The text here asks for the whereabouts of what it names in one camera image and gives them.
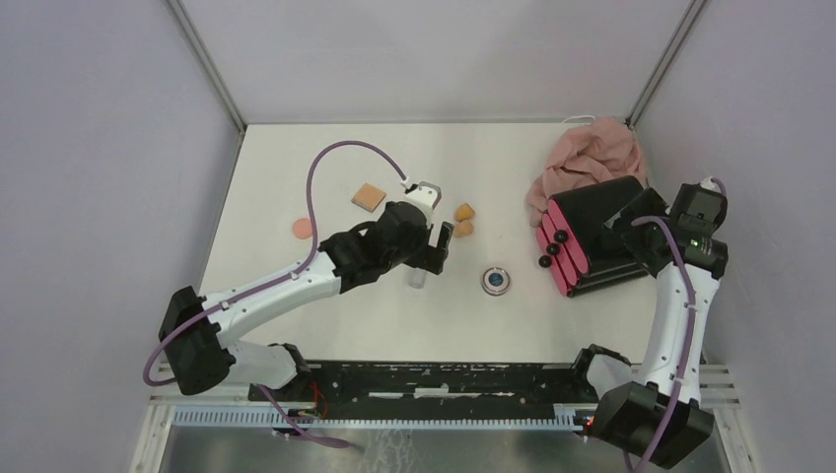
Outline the black drawer organizer case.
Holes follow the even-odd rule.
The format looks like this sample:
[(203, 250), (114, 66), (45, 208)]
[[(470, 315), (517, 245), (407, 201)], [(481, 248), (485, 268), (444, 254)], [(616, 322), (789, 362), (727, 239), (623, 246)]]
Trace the black drawer organizer case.
[(547, 205), (550, 199), (558, 203), (589, 259), (590, 271), (579, 274), (573, 297), (648, 275), (624, 244), (603, 227), (606, 220), (643, 190), (637, 178), (625, 176), (563, 191), (547, 199)]

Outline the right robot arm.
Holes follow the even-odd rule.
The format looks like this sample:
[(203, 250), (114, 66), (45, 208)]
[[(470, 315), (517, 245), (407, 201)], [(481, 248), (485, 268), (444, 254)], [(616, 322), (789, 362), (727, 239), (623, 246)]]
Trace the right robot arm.
[(713, 431), (715, 418), (701, 407), (700, 360), (729, 262), (727, 245), (714, 238), (728, 207), (724, 185), (708, 179), (681, 185), (671, 204), (647, 188), (602, 224), (655, 279), (651, 334), (636, 372), (620, 354), (590, 345), (569, 386), (577, 399), (597, 400), (587, 434), (620, 449), (629, 472), (668, 470)]

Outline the pink top drawer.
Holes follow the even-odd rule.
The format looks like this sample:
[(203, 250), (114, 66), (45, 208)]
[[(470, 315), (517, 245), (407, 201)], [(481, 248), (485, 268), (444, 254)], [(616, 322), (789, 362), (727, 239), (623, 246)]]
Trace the pink top drawer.
[(583, 251), (575, 233), (570, 227), (568, 220), (554, 199), (550, 199), (548, 201), (547, 213), (555, 226), (555, 233), (566, 235), (565, 237), (561, 237), (561, 244), (564, 246), (564, 250), (568, 253), (569, 259), (574, 265), (577, 273), (580, 275), (588, 274), (590, 271), (589, 259)]

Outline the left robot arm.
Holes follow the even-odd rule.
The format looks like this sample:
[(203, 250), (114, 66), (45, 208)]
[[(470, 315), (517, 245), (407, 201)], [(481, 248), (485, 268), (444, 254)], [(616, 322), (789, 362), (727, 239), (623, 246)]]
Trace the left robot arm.
[(430, 243), (432, 231), (414, 205), (388, 202), (377, 220), (332, 235), (283, 275), (209, 296), (190, 286), (174, 292), (158, 333), (171, 382), (186, 396), (227, 383), (261, 384), (287, 400), (303, 398), (311, 377), (299, 349), (253, 344), (244, 336), (303, 305), (375, 283), (398, 265), (441, 274), (453, 224), (442, 223), (437, 244)]

